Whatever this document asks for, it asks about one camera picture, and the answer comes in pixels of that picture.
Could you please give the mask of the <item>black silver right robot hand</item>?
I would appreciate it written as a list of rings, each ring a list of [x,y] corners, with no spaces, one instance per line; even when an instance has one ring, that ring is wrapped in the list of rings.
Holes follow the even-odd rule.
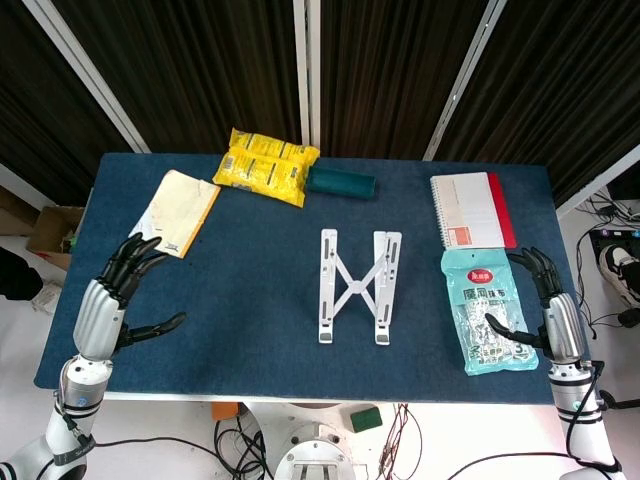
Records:
[[[494,332],[510,341],[540,349],[556,364],[579,362],[585,353],[585,342],[579,314],[572,297],[564,290],[553,261],[535,247],[520,253],[507,253],[508,260],[530,272],[540,305],[543,323],[534,335],[510,330],[490,313],[485,314]]]

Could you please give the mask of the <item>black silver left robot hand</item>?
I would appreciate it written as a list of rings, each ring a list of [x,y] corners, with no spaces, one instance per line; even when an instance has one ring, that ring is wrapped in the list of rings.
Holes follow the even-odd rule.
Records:
[[[153,254],[159,236],[145,240],[138,232],[111,255],[104,270],[87,286],[73,332],[78,353],[91,361],[106,361],[120,349],[165,335],[186,320],[179,312],[154,325],[130,328],[126,310],[146,273],[163,262],[166,253]]]

